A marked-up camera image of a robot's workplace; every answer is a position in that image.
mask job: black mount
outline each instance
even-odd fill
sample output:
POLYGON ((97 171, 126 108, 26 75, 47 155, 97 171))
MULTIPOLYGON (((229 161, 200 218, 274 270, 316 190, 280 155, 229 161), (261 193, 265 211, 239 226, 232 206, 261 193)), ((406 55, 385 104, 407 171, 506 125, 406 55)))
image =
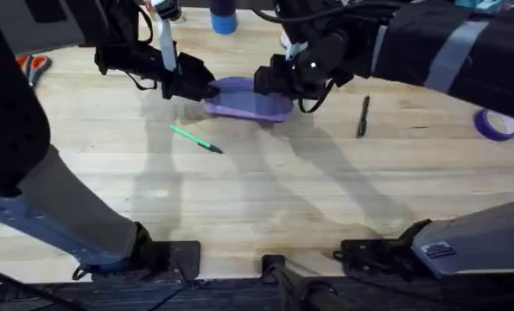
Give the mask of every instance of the black mount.
POLYGON ((136 226, 136 244, 128 259, 105 266, 80 265, 73 280, 92 274, 94 282, 189 282, 199 275, 199 241, 155 242, 147 229, 136 226))
POLYGON ((333 258, 341 262, 347 276, 356 270, 369 275, 399 275, 406 282, 417 277, 431 278, 429 270, 410 249, 416 234, 430 222, 419 221, 395 239, 343 240, 341 250, 335 251, 333 258))

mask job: gray tape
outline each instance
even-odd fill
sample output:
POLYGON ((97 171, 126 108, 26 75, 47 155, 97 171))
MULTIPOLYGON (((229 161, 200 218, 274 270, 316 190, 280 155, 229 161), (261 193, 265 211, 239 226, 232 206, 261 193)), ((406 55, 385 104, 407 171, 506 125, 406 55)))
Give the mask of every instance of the gray tape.
MULTIPOLYGON (((151 0, 151 5, 156 8, 159 4, 166 3, 167 0, 151 0)), ((174 42, 172 40, 172 30, 170 29, 170 21, 162 19, 157 14, 157 32, 159 33, 159 43, 161 45, 161 55, 164 67, 173 72, 176 69, 176 52, 174 42)))
POLYGON ((441 47, 431 65, 423 86, 439 92, 448 92, 454 78, 464 65, 473 44, 489 22, 464 22, 441 47))
POLYGON ((371 55, 371 74, 373 75, 376 71, 376 64, 378 63, 379 51, 384 43, 385 33, 387 32, 387 26, 379 26, 378 36, 376 36, 376 43, 374 44, 374 51, 371 55))

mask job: scissors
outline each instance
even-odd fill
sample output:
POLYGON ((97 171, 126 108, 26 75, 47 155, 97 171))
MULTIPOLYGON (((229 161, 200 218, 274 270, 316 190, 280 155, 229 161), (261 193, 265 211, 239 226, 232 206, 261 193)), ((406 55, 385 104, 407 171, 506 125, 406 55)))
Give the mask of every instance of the scissors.
POLYGON ((26 75, 31 87, 35 86, 41 74, 51 66, 51 59, 45 55, 20 55, 16 57, 16 62, 26 75))

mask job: wood grain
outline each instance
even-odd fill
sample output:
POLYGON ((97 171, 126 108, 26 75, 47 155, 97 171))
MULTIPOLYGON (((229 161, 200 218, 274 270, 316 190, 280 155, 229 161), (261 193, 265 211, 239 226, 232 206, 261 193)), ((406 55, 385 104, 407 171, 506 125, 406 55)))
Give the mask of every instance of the wood grain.
MULTIPOLYGON (((218 78, 252 76, 281 53, 279 26, 238 12, 234 35, 207 10, 175 25, 179 49, 218 78)), ((395 237, 414 221, 448 219, 514 200, 514 140, 474 128, 477 107, 421 88, 355 79, 314 115, 281 124, 207 116, 200 103, 139 92, 122 73, 99 74, 90 48, 48 53, 36 92, 52 142, 72 171, 155 240, 196 239, 201 277, 259 274, 264 253, 306 274, 340 275, 329 257, 344 238, 395 237), (371 95, 368 132, 355 139, 371 95), (170 124, 224 150, 215 155, 170 124)), ((67 254, 0 225, 0 270, 24 282, 68 282, 67 254)))

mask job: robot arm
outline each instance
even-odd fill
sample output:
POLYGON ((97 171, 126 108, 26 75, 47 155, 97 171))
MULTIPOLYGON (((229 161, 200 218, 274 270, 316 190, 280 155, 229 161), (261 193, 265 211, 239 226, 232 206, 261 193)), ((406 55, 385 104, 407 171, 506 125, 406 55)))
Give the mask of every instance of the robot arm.
POLYGON ((275 8, 279 18, 260 15, 281 23, 294 47, 258 69, 257 92, 323 99, 328 80, 343 86, 356 74, 424 86, 514 117, 514 10, 493 15, 442 0, 345 7, 282 0, 275 8))
POLYGON ((218 90, 202 60, 176 53, 169 20, 179 17, 177 0, 154 0, 160 16, 162 50, 153 48, 153 29, 141 0, 0 1, 0 29, 14 54, 82 45, 95 47, 99 71, 120 70, 161 82, 162 96, 200 101, 218 90), (151 30, 138 38, 139 16, 151 30))

